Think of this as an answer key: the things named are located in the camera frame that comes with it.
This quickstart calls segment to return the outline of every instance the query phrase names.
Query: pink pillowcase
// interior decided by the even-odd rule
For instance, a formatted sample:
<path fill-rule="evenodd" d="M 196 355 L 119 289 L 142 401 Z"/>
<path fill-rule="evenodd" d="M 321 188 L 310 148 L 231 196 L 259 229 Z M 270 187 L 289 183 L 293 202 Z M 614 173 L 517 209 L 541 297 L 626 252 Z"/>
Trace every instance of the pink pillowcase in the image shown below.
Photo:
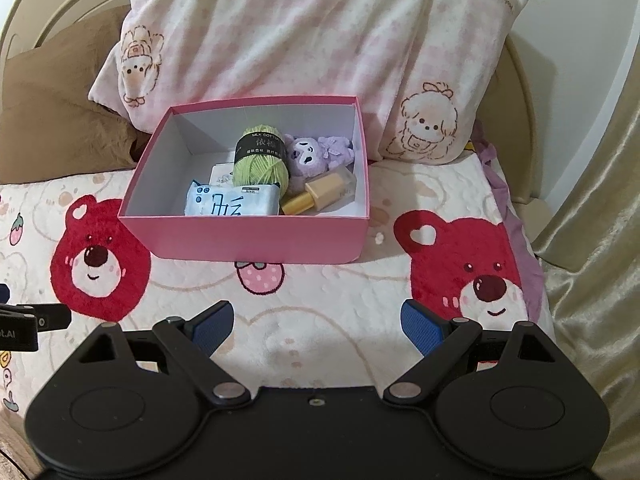
<path fill-rule="evenodd" d="M 421 23 L 380 152 L 444 164 L 471 136 L 504 40 L 528 0 L 433 0 Z"/>
<path fill-rule="evenodd" d="M 469 140 L 526 2 L 131 0 L 89 99 L 152 132 L 177 104 L 357 95 L 370 159 L 443 164 Z"/>
<path fill-rule="evenodd" d="M 89 99 L 152 132 L 177 104 L 357 95 L 367 155 L 379 160 L 383 129 L 429 2 L 131 0 L 121 41 Z"/>

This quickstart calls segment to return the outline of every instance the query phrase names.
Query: purple plush toy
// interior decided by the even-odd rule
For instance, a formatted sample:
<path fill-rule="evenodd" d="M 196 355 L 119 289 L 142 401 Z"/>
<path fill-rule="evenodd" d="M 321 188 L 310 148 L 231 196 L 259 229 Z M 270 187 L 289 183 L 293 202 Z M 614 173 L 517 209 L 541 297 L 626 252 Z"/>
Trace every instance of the purple plush toy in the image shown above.
<path fill-rule="evenodd" d="M 293 138 L 284 135 L 289 168 L 287 192 L 299 194 L 305 190 L 305 182 L 325 171 L 353 162 L 351 141 L 346 137 Z"/>

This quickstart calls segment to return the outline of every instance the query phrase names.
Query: yellow bottle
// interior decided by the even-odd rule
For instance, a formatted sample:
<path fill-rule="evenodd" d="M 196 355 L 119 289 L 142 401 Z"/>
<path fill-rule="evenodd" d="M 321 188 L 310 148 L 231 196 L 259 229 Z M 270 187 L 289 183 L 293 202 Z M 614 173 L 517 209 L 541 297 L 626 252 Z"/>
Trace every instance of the yellow bottle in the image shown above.
<path fill-rule="evenodd" d="M 311 208 L 322 211 L 356 192 L 356 177 L 343 166 L 310 180 L 305 184 L 306 191 L 282 204 L 285 215 L 299 215 Z"/>

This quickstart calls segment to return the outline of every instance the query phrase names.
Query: yarn label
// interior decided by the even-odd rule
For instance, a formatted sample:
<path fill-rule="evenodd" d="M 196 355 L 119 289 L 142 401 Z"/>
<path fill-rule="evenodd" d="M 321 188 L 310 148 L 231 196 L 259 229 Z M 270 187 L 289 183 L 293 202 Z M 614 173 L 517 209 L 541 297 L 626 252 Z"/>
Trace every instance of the yarn label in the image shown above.
<path fill-rule="evenodd" d="M 249 155 L 271 155 L 282 161 L 287 158 L 282 139 L 269 132 L 252 132 L 240 137 L 236 144 L 234 163 Z"/>

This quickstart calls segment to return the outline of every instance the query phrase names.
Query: green yarn ball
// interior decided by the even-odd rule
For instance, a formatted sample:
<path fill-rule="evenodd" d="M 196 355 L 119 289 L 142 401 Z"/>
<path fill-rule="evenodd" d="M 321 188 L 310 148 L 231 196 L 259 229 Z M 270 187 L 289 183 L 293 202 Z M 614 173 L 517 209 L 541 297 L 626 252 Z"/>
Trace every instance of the green yarn ball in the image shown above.
<path fill-rule="evenodd" d="M 264 124 L 247 128 L 242 136 L 253 132 L 267 132 L 282 139 L 276 128 Z M 289 187 L 289 170 L 284 161 L 273 155 L 248 155 L 238 160 L 234 165 L 234 186 L 258 186 L 258 184 L 279 184 L 280 198 L 282 198 Z"/>

